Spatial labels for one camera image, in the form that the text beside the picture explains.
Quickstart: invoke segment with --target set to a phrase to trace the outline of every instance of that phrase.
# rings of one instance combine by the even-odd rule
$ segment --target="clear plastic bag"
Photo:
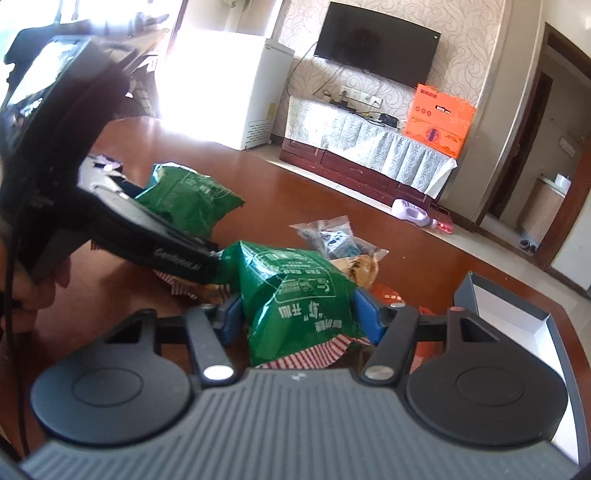
[[[369,255],[377,261],[383,259],[388,250],[378,248],[354,236],[346,215],[331,220],[317,220],[310,223],[290,225],[308,246],[328,260]]]

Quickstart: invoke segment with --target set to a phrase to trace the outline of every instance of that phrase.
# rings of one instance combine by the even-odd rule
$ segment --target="wooden tv cabinet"
[[[435,208],[438,212],[447,214],[447,218],[442,220],[449,218],[449,213],[429,195],[328,150],[285,138],[281,145],[279,159],[312,171],[386,205],[392,205],[394,199],[402,198],[427,211]]]

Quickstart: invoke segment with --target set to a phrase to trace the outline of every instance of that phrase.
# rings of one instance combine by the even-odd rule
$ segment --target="tv screen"
[[[400,18],[331,2],[314,55],[416,88],[427,81],[440,37]]]

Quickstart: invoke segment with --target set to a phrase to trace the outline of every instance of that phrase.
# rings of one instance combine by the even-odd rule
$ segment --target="white plastic bottle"
[[[406,200],[396,199],[392,204],[392,215],[401,220],[414,223],[417,226],[428,226],[437,228],[437,220],[430,219],[429,215],[421,207],[407,202]]]

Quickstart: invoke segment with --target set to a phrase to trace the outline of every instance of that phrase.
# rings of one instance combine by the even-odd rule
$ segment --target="packaging bag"
[[[331,220],[316,220],[310,223],[290,225],[298,235],[306,240],[327,260],[369,255],[380,261],[388,254],[388,250],[378,248],[353,235],[349,218],[346,215]]]
[[[148,186],[135,199],[179,230],[208,239],[218,221],[244,205],[213,178],[172,162],[155,164]]]
[[[237,242],[220,260],[216,283],[242,293],[251,365],[363,336],[349,306],[355,283],[317,252]]]

